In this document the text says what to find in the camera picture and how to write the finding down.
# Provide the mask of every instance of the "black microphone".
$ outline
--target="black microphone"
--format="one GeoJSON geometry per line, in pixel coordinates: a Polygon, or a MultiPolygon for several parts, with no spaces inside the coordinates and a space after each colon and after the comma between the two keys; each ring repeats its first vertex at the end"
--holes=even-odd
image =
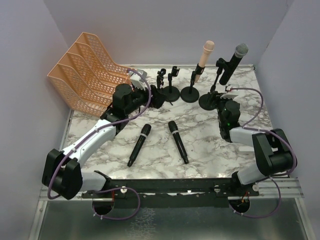
{"type": "Polygon", "coordinates": [[[234,54],[229,62],[226,62],[226,68],[224,69],[224,73],[222,74],[219,83],[221,85],[226,85],[232,74],[236,70],[239,65],[241,59],[248,53],[248,46],[245,43],[241,43],[236,46],[234,54]]]}
{"type": "Polygon", "coordinates": [[[151,131],[151,126],[149,124],[146,124],[143,126],[141,133],[140,133],[140,137],[139,137],[138,141],[136,142],[134,149],[129,157],[129,161],[127,164],[128,167],[131,167],[132,164],[134,163],[134,161],[136,160],[136,158],[140,152],[140,149],[141,149],[142,145],[144,144],[150,131],[151,131]]]}
{"type": "Polygon", "coordinates": [[[184,147],[184,144],[182,143],[177,124],[175,123],[175,121],[170,121],[168,123],[168,126],[184,163],[188,164],[189,163],[188,155],[184,147]]]}

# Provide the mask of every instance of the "microphone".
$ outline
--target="microphone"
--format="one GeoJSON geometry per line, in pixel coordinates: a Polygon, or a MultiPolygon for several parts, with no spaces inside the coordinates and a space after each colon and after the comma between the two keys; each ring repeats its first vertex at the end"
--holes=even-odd
{"type": "Polygon", "coordinates": [[[206,66],[206,63],[208,61],[208,58],[210,56],[210,54],[212,53],[212,51],[214,50],[215,48],[215,43],[213,41],[206,41],[204,46],[203,46],[203,53],[202,53],[202,56],[200,58],[200,61],[198,63],[198,66],[201,67],[201,73],[200,74],[197,74],[195,75],[195,79],[194,79],[194,82],[198,82],[199,78],[200,78],[200,75],[203,73],[204,69],[205,69],[205,66],[206,66]]]}
{"type": "Polygon", "coordinates": [[[134,149],[129,157],[129,161],[127,164],[128,167],[131,167],[132,164],[134,163],[134,161],[136,160],[136,158],[140,152],[140,149],[141,149],[142,145],[144,144],[150,131],[151,131],[151,126],[149,124],[145,124],[141,130],[140,137],[139,137],[138,141],[136,142],[134,149]]]}
{"type": "Polygon", "coordinates": [[[241,59],[248,53],[248,46],[245,43],[241,43],[236,46],[234,54],[229,62],[226,62],[226,68],[224,69],[224,73],[222,74],[219,83],[221,85],[226,85],[229,79],[231,78],[232,74],[236,70],[237,66],[239,65],[241,59]]]}
{"type": "Polygon", "coordinates": [[[168,123],[168,126],[184,163],[188,164],[189,163],[188,155],[184,147],[184,144],[182,143],[177,124],[175,123],[175,121],[170,121],[168,123]]]}

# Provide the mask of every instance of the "marble tabletop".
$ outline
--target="marble tabletop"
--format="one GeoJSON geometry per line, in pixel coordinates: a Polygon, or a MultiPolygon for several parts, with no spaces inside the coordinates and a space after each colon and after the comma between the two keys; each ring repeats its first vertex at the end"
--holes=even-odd
{"type": "MultiPolygon", "coordinates": [[[[155,84],[158,68],[142,68],[147,80],[155,84]]],[[[182,89],[190,84],[194,68],[181,68],[172,85],[182,89]]],[[[207,67],[195,84],[200,96],[210,90],[216,77],[216,68],[207,67]]],[[[239,67],[229,84],[259,89],[253,67],[239,67]]],[[[217,85],[222,92],[223,86],[217,85]]],[[[249,120],[260,106],[260,97],[255,92],[239,90],[234,99],[240,103],[240,124],[249,120]]],[[[97,122],[98,118],[80,112],[74,112],[66,146],[75,142],[97,122]]],[[[272,127],[267,109],[250,124],[263,129],[272,127]]],[[[206,111],[198,102],[186,103],[179,99],[173,103],[165,102],[160,109],[149,108],[114,138],[103,144],[83,166],[83,172],[98,170],[113,179],[172,179],[172,178],[224,178],[241,168],[254,163],[253,151],[243,151],[242,144],[229,143],[220,137],[218,113],[206,111]],[[176,143],[168,128],[168,122],[174,120],[179,128],[189,164],[184,164],[176,143]],[[145,124],[152,129],[131,167],[127,166],[129,156],[145,124]]]]}

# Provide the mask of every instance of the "wall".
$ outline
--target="wall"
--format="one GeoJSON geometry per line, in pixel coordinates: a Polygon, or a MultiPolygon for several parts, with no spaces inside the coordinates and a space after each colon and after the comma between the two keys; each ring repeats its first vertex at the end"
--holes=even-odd
{"type": "Polygon", "coordinates": [[[209,63],[227,61],[240,43],[256,64],[293,0],[44,0],[70,46],[97,34],[120,64],[196,64],[207,40],[209,63]]]}
{"type": "Polygon", "coordinates": [[[256,73],[275,128],[282,128],[298,159],[308,215],[320,238],[319,42],[320,1],[295,0],[256,73]]]}
{"type": "Polygon", "coordinates": [[[0,238],[25,240],[69,111],[46,77],[67,44],[42,0],[2,1],[0,33],[0,238]]]}

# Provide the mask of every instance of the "beige microphone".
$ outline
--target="beige microphone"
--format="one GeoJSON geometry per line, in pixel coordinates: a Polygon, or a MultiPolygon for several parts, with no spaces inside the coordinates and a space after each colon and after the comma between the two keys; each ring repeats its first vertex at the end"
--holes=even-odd
{"type": "MultiPolygon", "coordinates": [[[[213,41],[209,40],[205,42],[205,45],[203,46],[203,53],[198,63],[199,67],[204,68],[206,66],[208,58],[212,53],[212,51],[214,50],[214,48],[215,48],[215,43],[213,41]]],[[[194,82],[195,83],[198,82],[199,78],[200,78],[200,74],[195,75],[194,82]]]]}

